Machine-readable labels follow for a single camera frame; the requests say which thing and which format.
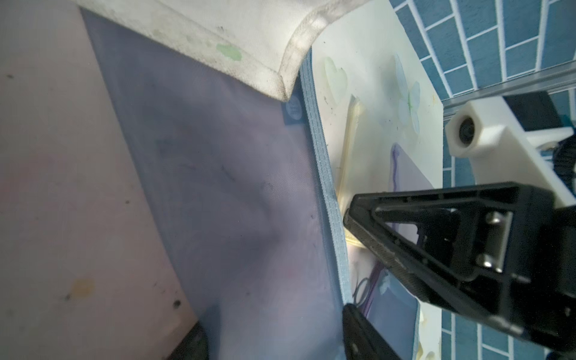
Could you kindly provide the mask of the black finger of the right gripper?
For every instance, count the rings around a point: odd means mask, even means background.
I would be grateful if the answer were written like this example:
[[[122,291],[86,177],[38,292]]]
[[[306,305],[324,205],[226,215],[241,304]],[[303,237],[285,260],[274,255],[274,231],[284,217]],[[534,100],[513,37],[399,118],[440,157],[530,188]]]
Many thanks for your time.
[[[555,333],[541,239],[554,195],[514,182],[365,193],[344,226],[418,299],[508,333]]]

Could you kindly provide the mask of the left gripper own finger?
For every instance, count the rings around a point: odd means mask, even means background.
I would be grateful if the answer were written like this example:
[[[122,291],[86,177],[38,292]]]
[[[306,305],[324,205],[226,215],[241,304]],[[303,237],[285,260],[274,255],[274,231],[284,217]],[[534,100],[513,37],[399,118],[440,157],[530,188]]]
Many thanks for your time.
[[[345,304],[343,307],[342,323],[347,360],[400,359],[354,304]]]

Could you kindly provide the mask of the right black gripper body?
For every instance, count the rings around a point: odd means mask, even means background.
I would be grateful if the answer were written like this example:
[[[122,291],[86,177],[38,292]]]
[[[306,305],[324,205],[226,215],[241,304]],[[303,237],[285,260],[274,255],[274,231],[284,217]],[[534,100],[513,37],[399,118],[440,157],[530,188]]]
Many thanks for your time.
[[[575,352],[575,207],[522,199],[511,207],[508,334]]]

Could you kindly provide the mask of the purple trimmed mesh pouch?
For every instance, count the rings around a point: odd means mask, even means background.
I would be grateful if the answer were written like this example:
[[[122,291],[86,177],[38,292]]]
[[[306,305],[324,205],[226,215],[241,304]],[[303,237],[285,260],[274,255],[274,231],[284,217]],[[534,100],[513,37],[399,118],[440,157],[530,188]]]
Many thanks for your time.
[[[422,174],[412,159],[397,143],[391,147],[390,160],[383,167],[372,170],[357,170],[349,176],[348,191],[351,195],[374,192],[403,192],[432,189],[432,184]],[[385,293],[391,293],[402,302],[412,306],[418,299],[408,290],[397,275],[386,267],[366,248],[361,248],[358,261],[370,266],[368,285],[364,287],[364,301],[358,306],[368,317],[376,303]]]

